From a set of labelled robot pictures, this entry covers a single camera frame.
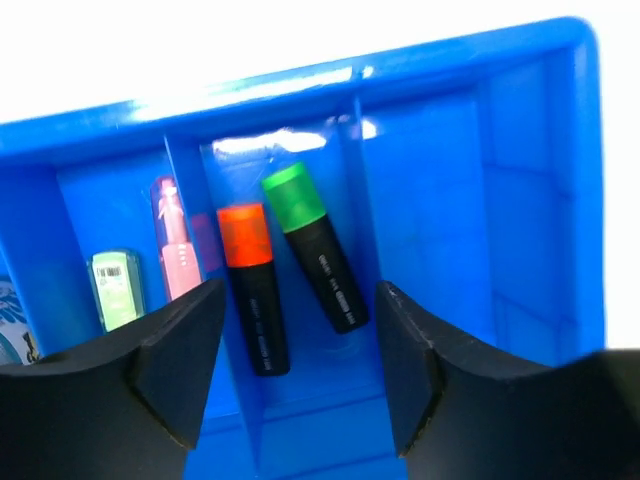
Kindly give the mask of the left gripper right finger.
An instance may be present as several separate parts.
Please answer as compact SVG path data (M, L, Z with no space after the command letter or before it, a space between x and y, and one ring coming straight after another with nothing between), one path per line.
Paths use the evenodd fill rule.
M397 455L412 479L635 479L639 354L559 367L509 354L388 281L377 338Z

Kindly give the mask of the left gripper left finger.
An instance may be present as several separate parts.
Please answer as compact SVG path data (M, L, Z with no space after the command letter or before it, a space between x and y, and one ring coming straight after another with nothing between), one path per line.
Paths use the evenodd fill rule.
M5 479L179 479L196 447L224 324L211 279L30 365L1 369Z

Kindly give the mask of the pink correction pen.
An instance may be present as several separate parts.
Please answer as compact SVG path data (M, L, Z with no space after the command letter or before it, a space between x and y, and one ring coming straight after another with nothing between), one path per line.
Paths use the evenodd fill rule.
M154 182L151 203L159 262L168 298L173 301L197 287L202 278L172 176L159 177Z

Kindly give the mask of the orange cap black highlighter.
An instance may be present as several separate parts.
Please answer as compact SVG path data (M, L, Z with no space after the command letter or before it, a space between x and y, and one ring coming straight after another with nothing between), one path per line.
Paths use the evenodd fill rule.
M217 219L252 368L261 377L285 375L289 349L263 205L220 208Z

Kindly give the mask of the green cap black highlighter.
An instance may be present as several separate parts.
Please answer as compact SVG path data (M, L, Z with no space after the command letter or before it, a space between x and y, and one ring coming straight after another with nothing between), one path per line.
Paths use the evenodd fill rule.
M304 163L265 177L261 187L334 331L347 334L365 326L365 298Z

